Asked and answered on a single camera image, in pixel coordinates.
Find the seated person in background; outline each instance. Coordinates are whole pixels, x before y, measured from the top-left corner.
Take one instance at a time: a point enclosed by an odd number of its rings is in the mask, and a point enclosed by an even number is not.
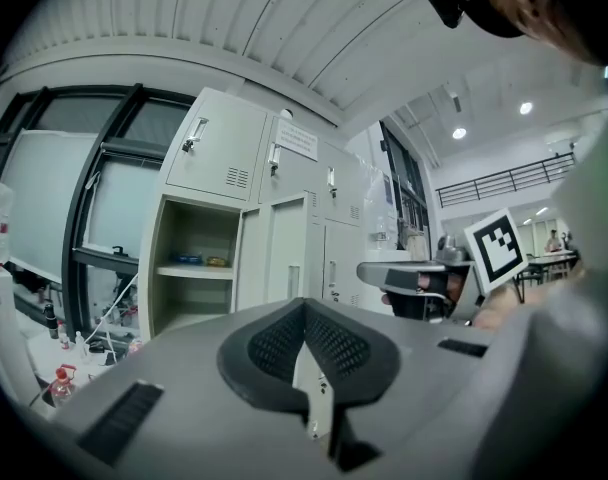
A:
[[[557,252],[562,250],[562,242],[559,238],[557,238],[557,230],[551,230],[551,238],[546,242],[546,247],[544,247],[546,252]]]

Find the locker vent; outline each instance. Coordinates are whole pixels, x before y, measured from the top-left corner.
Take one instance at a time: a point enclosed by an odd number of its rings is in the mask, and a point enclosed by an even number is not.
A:
[[[313,204],[313,208],[317,208],[317,194],[315,192],[311,192],[307,190],[307,192],[311,195],[311,202]]]
[[[233,167],[228,168],[226,174],[226,184],[233,187],[246,188],[248,183],[248,171],[242,171]]]

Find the ceiling light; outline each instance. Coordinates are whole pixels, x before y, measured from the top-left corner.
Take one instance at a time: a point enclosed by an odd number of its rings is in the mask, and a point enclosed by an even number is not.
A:
[[[520,114],[525,116],[526,114],[530,114],[531,110],[533,110],[533,104],[530,101],[525,101],[520,106]]]
[[[463,139],[466,136],[466,129],[465,128],[457,128],[454,132],[453,132],[453,138],[455,140],[460,140]]]

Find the black metal railing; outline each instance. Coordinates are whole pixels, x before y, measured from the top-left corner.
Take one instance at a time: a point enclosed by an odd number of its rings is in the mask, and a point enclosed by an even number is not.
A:
[[[442,187],[437,189],[437,195],[442,208],[468,203],[562,180],[574,166],[575,155],[566,153],[541,162],[533,162],[471,181]]]

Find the bottle with red liquid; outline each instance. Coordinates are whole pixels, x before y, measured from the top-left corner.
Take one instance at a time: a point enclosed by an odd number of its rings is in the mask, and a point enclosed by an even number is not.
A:
[[[55,370],[55,381],[51,384],[50,389],[55,407],[64,405],[75,393],[76,386],[73,384],[73,379],[69,378],[65,368],[76,369],[74,366],[63,364]]]

